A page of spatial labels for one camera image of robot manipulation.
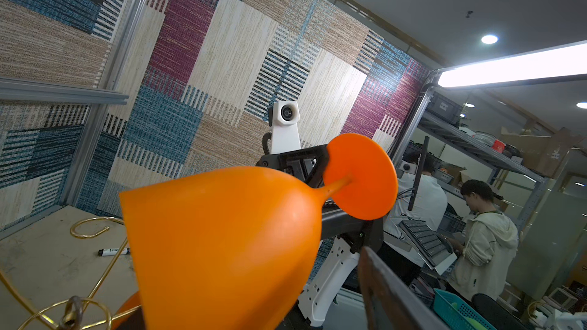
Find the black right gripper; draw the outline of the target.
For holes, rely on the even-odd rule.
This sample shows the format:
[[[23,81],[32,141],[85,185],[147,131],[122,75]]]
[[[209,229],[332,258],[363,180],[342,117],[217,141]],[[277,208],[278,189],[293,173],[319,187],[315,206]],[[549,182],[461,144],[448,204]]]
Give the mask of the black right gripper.
[[[268,154],[256,163],[257,167],[267,167],[284,172],[304,182],[312,188],[323,186],[323,176],[330,156],[326,145]]]

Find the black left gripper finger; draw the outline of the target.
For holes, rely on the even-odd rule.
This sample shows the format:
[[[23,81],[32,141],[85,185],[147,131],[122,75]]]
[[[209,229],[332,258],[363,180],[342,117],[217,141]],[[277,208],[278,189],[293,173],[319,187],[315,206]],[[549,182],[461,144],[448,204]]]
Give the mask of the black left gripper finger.
[[[359,284],[369,329],[447,329],[369,247],[359,258]]]

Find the small orange wine glass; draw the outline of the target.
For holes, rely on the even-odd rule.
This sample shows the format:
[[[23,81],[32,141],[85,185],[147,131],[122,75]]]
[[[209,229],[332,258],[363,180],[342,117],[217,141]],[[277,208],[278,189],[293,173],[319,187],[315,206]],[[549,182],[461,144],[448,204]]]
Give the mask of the small orange wine glass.
[[[397,174],[380,145],[341,134],[320,188],[267,167],[231,167],[119,196],[148,329],[274,329],[306,284],[333,200],[385,216]]]

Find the large orange wine glass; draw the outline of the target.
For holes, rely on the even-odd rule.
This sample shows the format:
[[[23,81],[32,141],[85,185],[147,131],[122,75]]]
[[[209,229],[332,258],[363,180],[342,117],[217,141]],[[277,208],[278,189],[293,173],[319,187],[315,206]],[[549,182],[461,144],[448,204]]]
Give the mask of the large orange wine glass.
[[[134,293],[133,295],[131,295],[123,304],[122,306],[119,308],[119,310],[116,312],[117,315],[120,315],[128,310],[131,310],[137,306],[141,305],[141,300],[140,300],[140,295],[139,292]],[[129,315],[122,317],[120,319],[116,319],[113,321],[113,326],[112,329],[119,329],[122,326],[122,323],[125,322],[126,319],[128,319]]]

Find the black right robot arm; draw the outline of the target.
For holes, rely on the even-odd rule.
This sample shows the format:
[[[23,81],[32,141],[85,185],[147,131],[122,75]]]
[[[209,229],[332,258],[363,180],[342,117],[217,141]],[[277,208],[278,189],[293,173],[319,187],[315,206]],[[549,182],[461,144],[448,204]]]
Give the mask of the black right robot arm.
[[[264,136],[264,155],[256,165],[285,172],[313,188],[323,185],[330,162],[325,145],[296,151],[271,152],[269,133]],[[359,263],[360,250],[377,251],[383,243],[383,219],[360,220],[346,214],[332,200],[322,210],[322,241],[310,279],[279,329],[321,329],[331,303]]]

